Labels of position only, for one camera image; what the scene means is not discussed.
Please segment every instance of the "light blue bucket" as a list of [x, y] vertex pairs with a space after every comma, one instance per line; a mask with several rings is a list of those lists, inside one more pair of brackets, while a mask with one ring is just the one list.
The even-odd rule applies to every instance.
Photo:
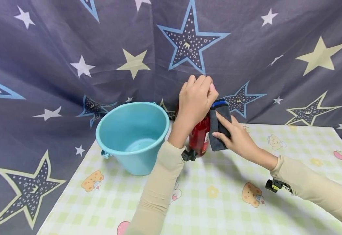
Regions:
[[167, 113], [154, 102], [123, 104], [107, 113], [95, 131], [102, 156], [114, 156], [129, 173], [148, 175], [169, 129]]

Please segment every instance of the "bucket handle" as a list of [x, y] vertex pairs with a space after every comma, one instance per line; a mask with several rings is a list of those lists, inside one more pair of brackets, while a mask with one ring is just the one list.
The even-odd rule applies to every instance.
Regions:
[[106, 159], [108, 159], [109, 157], [112, 156], [111, 154], [107, 153], [107, 152], [104, 151], [104, 150], [101, 151], [101, 155], [102, 155], [102, 157], [104, 157], [104, 158], [106, 158]]

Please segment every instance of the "beige arm sleeve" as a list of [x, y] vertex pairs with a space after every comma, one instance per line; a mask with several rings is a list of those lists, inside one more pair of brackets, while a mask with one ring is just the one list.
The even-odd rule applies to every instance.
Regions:
[[296, 196], [315, 203], [342, 222], [342, 185], [284, 156], [278, 158], [270, 175], [290, 185]]
[[184, 149], [178, 149], [167, 141], [163, 143], [125, 235], [161, 233], [176, 178], [183, 170], [184, 161], [181, 154]]

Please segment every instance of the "finger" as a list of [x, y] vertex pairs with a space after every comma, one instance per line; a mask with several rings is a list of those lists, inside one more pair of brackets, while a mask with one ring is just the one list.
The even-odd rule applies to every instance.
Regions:
[[204, 75], [201, 75], [200, 77], [198, 77], [198, 79], [195, 82], [195, 86], [196, 87], [200, 87], [201, 84], [204, 82], [205, 78], [206, 77]]
[[228, 121], [226, 118], [224, 118], [220, 113], [218, 113], [218, 111], [215, 111], [215, 114], [217, 116], [218, 121], [225, 127], [227, 128], [229, 131], [231, 129], [232, 124], [230, 123], [230, 121]]
[[213, 79], [211, 79], [211, 77], [205, 77], [205, 79], [203, 80], [202, 84], [201, 84], [201, 91], [203, 91], [204, 93], [208, 93], [208, 91], [210, 90], [210, 85], [213, 83]]
[[215, 138], [220, 139], [226, 145], [227, 148], [230, 146], [231, 140], [227, 136], [225, 136], [225, 134], [215, 132], [215, 133], [213, 133], [213, 136]]
[[196, 82], [196, 77], [194, 75], [191, 75], [188, 79], [187, 82], [187, 87], [186, 88], [190, 88], [191, 86], [193, 86], [193, 84]]
[[218, 98], [218, 91], [215, 89], [215, 86], [213, 83], [210, 84], [209, 86], [209, 91], [208, 91], [208, 104], [211, 106], [214, 101]]
[[240, 125], [240, 123], [236, 120], [234, 116], [231, 115], [231, 123], [234, 125]]
[[180, 93], [182, 93], [186, 89], [187, 84], [188, 84], [187, 82], [184, 82], [183, 86], [181, 87]]

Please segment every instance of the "bucket rim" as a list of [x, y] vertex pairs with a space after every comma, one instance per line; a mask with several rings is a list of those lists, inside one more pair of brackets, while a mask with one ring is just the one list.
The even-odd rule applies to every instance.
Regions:
[[[150, 105], [150, 106], [153, 106], [153, 107], [156, 107], [157, 109], [159, 109], [164, 117], [166, 118], [166, 126], [164, 128], [164, 131], [163, 133], [161, 134], [161, 136], [151, 145], [147, 146], [146, 148], [143, 148], [143, 149], [139, 149], [139, 150], [136, 150], [136, 151], [132, 151], [132, 152], [124, 152], [124, 151], [117, 151], [117, 150], [114, 150], [114, 149], [110, 149], [108, 148], [107, 146], [105, 146], [101, 139], [100, 139], [100, 135], [99, 135], [99, 130], [101, 128], [101, 125], [102, 123], [104, 122], [104, 120], [110, 115], [112, 114], [114, 111], [118, 111], [119, 109], [122, 109], [123, 107], [127, 107], [127, 106], [132, 106], [132, 105], [137, 105], [137, 104], [146, 104], [146, 105]], [[114, 109], [112, 109], [110, 112], [108, 112], [98, 123], [97, 125], [97, 128], [95, 129], [95, 140], [97, 141], [98, 145], [100, 146], [100, 148], [102, 150], [104, 150], [105, 152], [107, 152], [108, 154], [110, 155], [118, 155], [118, 156], [128, 156], [128, 155], [134, 155], [134, 154], [139, 154], [139, 153], [144, 153], [145, 151], [148, 151], [149, 149], [152, 149], [154, 146], [158, 145], [159, 143], [161, 143], [168, 131], [169, 131], [169, 126], [170, 126], [170, 119], [169, 119], [169, 116], [168, 114], [166, 113], [166, 111], [160, 107], [159, 105], [155, 104], [154, 102], [132, 102], [132, 103], [128, 103], [128, 104], [122, 104]]]

